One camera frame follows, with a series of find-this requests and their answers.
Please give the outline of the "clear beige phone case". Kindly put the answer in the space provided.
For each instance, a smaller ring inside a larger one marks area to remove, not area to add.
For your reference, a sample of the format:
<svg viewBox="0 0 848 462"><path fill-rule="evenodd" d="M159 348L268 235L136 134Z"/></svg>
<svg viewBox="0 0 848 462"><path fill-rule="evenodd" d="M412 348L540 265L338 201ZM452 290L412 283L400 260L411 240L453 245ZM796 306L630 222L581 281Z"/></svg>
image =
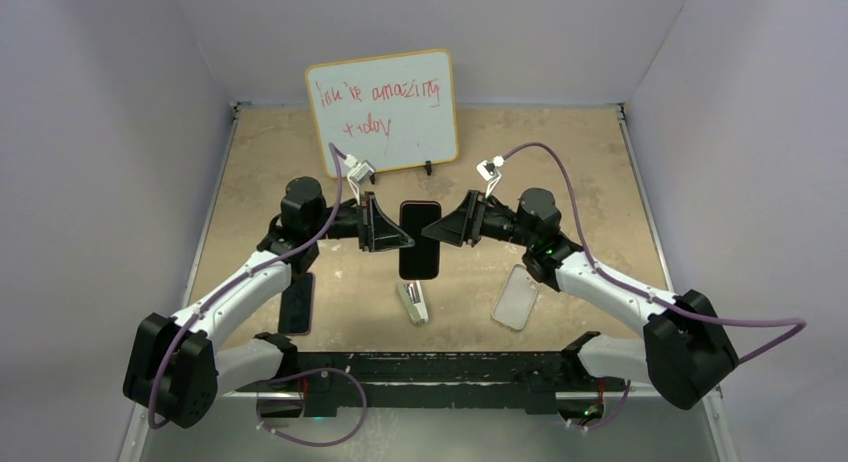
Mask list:
<svg viewBox="0 0 848 462"><path fill-rule="evenodd" d="M491 318L498 324L522 331L535 305L540 284L524 265L517 264L509 272L496 299Z"/></svg>

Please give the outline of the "dark smartphone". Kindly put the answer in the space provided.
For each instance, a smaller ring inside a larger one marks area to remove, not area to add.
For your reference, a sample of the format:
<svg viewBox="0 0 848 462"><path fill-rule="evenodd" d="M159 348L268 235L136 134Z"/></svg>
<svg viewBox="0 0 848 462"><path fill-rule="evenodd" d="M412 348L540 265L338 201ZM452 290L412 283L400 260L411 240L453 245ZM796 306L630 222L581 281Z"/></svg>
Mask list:
<svg viewBox="0 0 848 462"><path fill-rule="evenodd" d="M315 276L306 273L296 277L282 292L277 331L283 335L308 335L312 325Z"/></svg>

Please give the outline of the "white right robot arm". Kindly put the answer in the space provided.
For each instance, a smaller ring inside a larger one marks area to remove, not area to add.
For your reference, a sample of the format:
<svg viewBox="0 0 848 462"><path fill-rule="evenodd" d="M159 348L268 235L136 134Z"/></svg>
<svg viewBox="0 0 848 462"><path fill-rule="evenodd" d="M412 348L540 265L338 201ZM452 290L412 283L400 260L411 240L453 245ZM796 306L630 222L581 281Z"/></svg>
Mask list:
<svg viewBox="0 0 848 462"><path fill-rule="evenodd" d="M524 248L535 282L582 299L638 333L636 339L585 335L570 345L561 374L576 389L598 378L649 383L670 404L688 410L741 363L716 312L702 293L677 295L593 262L560 229L553 194L525 190L511 209L471 190L453 212L423 228L423 236L460 247L487 237Z"/></svg>

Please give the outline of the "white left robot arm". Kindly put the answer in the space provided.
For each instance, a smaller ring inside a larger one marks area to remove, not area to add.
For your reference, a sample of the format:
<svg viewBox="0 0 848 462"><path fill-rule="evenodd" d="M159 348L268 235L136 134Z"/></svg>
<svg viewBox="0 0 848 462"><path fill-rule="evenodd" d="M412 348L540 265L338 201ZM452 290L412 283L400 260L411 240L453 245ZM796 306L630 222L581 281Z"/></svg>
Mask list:
<svg viewBox="0 0 848 462"><path fill-rule="evenodd" d="M156 428L189 428L219 396L253 382L284 391L297 381L297 350L283 336L259 335L235 349L223 343L267 301L308 275L320 240L355 239L365 252L411 248L372 192L329 206L312 177L290 181L280 211L246 262L216 289L170 316L139 324L123 395L148 410Z"/></svg>

